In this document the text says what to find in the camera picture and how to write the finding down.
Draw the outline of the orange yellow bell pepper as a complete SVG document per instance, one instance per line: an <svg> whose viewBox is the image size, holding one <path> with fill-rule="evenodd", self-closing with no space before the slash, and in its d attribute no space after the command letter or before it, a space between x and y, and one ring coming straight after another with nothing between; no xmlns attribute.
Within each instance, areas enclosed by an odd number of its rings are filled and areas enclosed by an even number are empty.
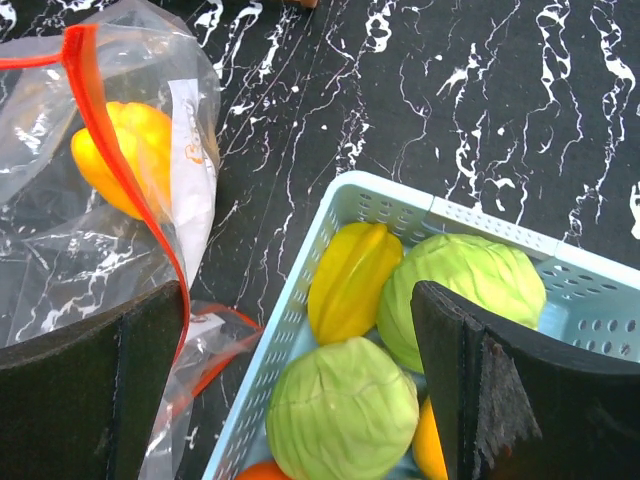
<svg viewBox="0 0 640 480"><path fill-rule="evenodd" d="M106 104L120 150L157 219L165 221L171 207L171 118L149 105L110 101ZM114 208L136 220L142 218L107 167L89 131L71 140L73 159L84 179Z"/></svg>

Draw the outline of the clear orange-zip bag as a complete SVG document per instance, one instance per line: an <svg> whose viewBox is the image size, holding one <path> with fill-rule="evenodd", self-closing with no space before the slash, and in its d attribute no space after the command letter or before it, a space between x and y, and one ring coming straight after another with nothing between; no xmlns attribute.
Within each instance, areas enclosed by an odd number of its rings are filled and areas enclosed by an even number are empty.
<svg viewBox="0 0 640 480"><path fill-rule="evenodd" d="M260 335L190 298L218 75L148 1L6 42L1 71L1 475L171 479L194 398Z"/></svg>

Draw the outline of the orange fruit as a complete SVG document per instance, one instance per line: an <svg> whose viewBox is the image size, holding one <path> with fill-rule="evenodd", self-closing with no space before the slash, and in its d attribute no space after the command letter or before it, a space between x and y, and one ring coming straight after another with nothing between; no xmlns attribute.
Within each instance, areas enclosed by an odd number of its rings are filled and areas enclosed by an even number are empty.
<svg viewBox="0 0 640 480"><path fill-rule="evenodd" d="M273 460L251 465L236 477L236 480L290 480Z"/></svg>

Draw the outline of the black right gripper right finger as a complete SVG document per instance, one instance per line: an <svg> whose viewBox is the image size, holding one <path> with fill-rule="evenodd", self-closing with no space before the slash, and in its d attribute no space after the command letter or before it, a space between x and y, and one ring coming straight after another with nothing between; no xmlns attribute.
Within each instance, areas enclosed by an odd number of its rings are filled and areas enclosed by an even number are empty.
<svg viewBox="0 0 640 480"><path fill-rule="evenodd" d="M639 366L418 282L411 310L452 479L635 479Z"/></svg>

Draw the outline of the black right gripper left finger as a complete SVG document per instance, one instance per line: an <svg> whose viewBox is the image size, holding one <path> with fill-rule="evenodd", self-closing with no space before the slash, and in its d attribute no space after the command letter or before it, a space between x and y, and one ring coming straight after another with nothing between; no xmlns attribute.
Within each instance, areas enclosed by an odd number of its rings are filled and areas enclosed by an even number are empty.
<svg viewBox="0 0 640 480"><path fill-rule="evenodd" d="M137 478L183 321L168 281L2 349L2 478Z"/></svg>

